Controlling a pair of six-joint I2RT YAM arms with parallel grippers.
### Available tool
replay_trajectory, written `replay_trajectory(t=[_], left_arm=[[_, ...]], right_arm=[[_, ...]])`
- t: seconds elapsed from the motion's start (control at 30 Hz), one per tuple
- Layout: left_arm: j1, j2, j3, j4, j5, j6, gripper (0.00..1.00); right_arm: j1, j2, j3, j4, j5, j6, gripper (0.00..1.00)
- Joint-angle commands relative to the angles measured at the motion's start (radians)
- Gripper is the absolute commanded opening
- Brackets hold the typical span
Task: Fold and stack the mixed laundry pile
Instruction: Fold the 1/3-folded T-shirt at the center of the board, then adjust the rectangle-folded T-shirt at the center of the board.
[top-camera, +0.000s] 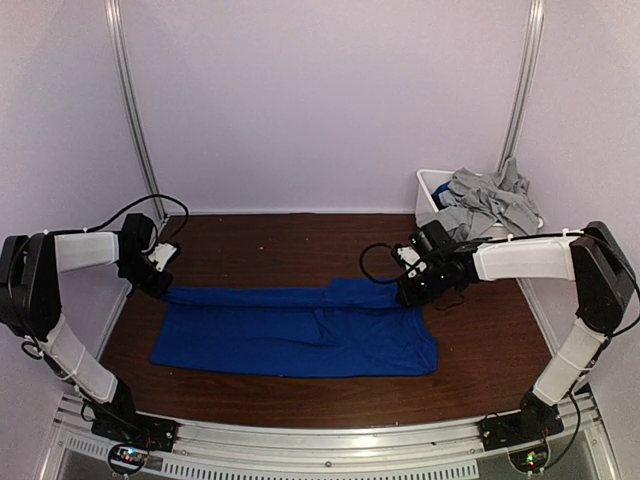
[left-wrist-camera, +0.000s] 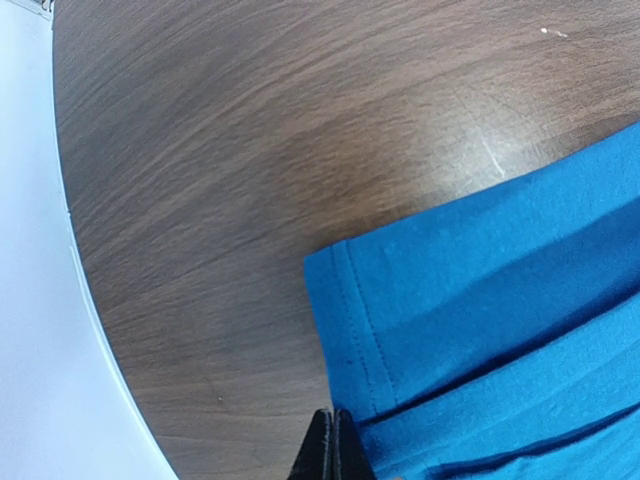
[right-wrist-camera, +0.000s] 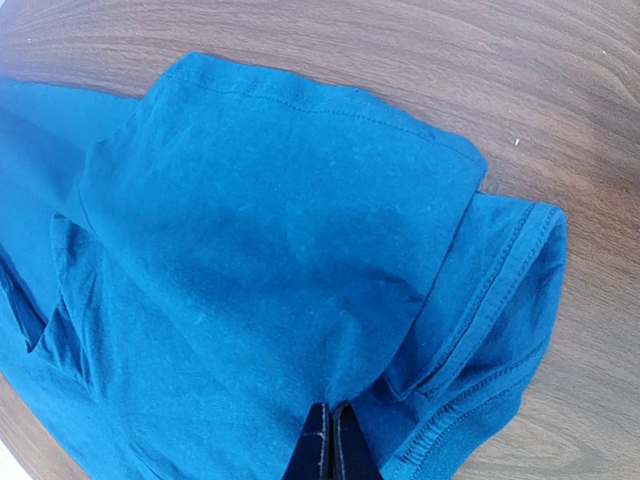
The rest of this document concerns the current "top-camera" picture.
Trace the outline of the blue t-shirt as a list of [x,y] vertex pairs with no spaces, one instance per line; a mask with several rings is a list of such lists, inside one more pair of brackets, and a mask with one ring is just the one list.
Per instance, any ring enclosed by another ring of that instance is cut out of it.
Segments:
[[400,306],[393,285],[175,287],[164,301],[154,365],[303,379],[414,377],[438,368],[421,309]]

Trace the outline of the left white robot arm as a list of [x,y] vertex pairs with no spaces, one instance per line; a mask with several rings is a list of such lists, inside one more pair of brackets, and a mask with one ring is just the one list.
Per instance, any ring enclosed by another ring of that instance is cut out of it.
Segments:
[[123,444],[143,436],[143,421],[130,388],[99,363],[68,324],[60,277],[114,265],[133,290],[160,299],[173,281],[168,267],[181,248],[172,240],[154,240],[154,231],[154,221],[136,213],[116,231],[97,226],[13,235],[1,247],[2,324],[22,338],[27,355],[46,361],[96,405],[105,414],[106,429]]

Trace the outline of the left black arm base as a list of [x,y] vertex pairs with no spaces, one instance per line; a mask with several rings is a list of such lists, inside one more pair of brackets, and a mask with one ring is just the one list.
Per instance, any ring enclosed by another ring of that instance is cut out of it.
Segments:
[[83,405],[93,413],[91,432],[125,445],[149,451],[171,452],[178,423],[153,415],[138,413],[129,386],[119,380],[110,402],[99,403],[80,389]]

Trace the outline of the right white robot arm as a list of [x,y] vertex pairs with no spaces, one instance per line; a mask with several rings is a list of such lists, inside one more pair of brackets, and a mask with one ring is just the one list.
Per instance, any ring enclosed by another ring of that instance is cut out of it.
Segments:
[[556,303],[564,320],[546,332],[557,345],[513,419],[519,440],[535,440],[551,424],[552,410],[595,365],[601,352],[626,328],[631,300],[639,295],[636,274],[613,232],[602,221],[580,229],[531,236],[506,235],[455,241],[434,221],[396,245],[392,256],[403,272],[398,301],[417,306],[482,282],[515,280],[537,320]]

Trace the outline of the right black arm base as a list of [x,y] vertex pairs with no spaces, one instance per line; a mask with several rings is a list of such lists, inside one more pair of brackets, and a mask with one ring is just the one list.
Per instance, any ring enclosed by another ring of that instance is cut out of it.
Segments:
[[485,451],[541,441],[564,431],[557,404],[548,405],[530,389],[520,409],[509,414],[487,414],[477,423]]

